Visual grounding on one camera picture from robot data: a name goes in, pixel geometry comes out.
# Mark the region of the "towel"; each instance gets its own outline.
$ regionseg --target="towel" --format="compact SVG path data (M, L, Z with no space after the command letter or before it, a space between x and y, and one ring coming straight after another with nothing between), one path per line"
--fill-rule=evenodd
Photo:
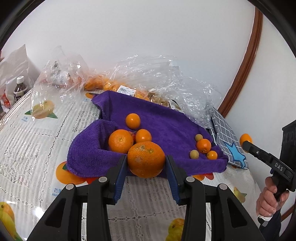
M165 155L172 155L177 166L182 167L187 175L225 171L228 159L217 145L211 148L218 154L216 160L208 160L201 153L198 159L189 158L189 152L196 150L196 134L202 134L211 143L213 139L204 128L183 113L113 91L95 96L92 102L101 109L102 119L90 124L70 145L67 168L75 175L100 177L110 167L116 166L122 154L109 150L108 138L117 129L134 131L125 123L130 113L140 116L139 129L147 129L152 141L162 148Z

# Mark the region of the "plastic tablecloth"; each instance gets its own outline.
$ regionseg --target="plastic tablecloth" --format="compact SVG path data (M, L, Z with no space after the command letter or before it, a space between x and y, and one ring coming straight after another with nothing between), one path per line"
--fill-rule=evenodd
M82 92L75 101L64 102L54 110L57 118L33 121L28 115L30 97L31 91L0 120L0 202L12 208L16 231L23 240L66 185L66 177L56 173L66 161L72 140L100 114L90 95ZM258 224L255 205L260 190L249 170L228 165L223 173L198 178L208 185L227 184ZM77 186L87 184L86 179L78 177L75 182ZM178 241L178 234L169 233L168 228L184 219L185 210L185 206L178 206L173 200L166 179L127 177L121 199L115 206L108 206L111 236L113 240L128 241L165 241L171 236ZM210 215L207 205L206 240L209 241ZM86 240L86 204L81 238Z

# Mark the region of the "white plastic bag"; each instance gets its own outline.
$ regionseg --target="white plastic bag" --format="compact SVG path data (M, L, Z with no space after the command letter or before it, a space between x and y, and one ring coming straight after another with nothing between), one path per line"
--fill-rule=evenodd
M221 95L213 86L183 76L173 56L132 56L96 78L103 90L130 95L185 113L193 122L211 127L212 107Z
M24 84L30 90L34 81L28 75L29 63L26 46L13 51L0 62L0 99L4 112L14 105L13 91L17 86L17 77L24 76Z
M31 115L43 119L63 102L75 102L87 78L89 69L80 55L67 57L61 46L53 50L53 60L48 61L32 91Z

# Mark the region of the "bottle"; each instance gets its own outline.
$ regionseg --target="bottle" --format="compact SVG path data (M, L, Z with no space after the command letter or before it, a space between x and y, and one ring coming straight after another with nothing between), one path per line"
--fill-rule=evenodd
M28 92L27 86L24 84L24 77L17 77L17 86L13 92L15 103Z

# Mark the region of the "screw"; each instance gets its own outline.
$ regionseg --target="screw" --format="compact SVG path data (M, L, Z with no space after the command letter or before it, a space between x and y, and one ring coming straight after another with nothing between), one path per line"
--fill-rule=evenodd
M219 187L220 187L220 189L222 189L222 190L226 190L226 189L227 189L227 185L224 184L224 183L221 183L221 184L219 185Z
M107 179L107 177L100 177L99 178L99 182L100 183L104 183L104 182L106 182L108 179Z
M194 177L186 177L186 181L187 181L187 182L192 183L192 182L194 182L194 180L195 180Z
M73 189L73 188L74 188L74 185L73 185L72 183L67 184L67 186L66 186L66 189L67 189L67 190L71 190L71 189Z

